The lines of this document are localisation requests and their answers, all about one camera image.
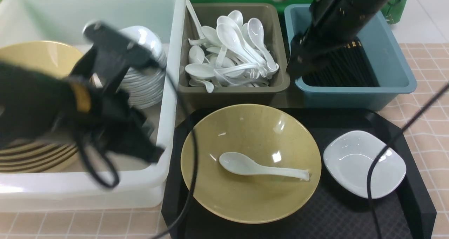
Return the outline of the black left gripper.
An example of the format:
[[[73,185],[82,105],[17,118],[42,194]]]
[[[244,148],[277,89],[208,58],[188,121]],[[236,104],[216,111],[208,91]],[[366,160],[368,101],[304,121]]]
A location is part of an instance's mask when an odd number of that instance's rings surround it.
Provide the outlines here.
[[[75,64],[69,77],[73,83],[87,86],[93,74],[104,80],[102,88],[90,88],[89,108],[78,108],[96,120],[92,145],[101,154],[112,151],[157,163],[164,148],[156,146],[146,132],[146,116],[128,103],[129,94],[120,86],[131,69],[165,73],[165,52],[159,39],[157,47],[140,43],[110,25],[95,21],[87,24],[83,35],[93,43],[91,49]]]

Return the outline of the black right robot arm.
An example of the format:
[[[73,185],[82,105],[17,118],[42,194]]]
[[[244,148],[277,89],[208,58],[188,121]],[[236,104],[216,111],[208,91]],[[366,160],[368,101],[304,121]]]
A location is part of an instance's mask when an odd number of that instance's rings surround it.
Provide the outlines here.
[[[326,54],[351,42],[389,0],[314,0],[311,21],[293,38],[287,73],[299,79],[319,71]]]

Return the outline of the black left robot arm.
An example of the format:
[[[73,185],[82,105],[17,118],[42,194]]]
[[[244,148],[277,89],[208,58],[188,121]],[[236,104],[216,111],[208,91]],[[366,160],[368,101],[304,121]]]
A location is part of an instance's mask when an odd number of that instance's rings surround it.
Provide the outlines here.
[[[92,47],[67,77],[1,61],[1,145],[74,143],[83,160],[84,146],[91,145],[102,154],[157,162],[164,148],[152,143],[146,116],[128,103],[120,84],[131,68],[165,73],[167,58],[102,21],[87,24],[83,36]]]

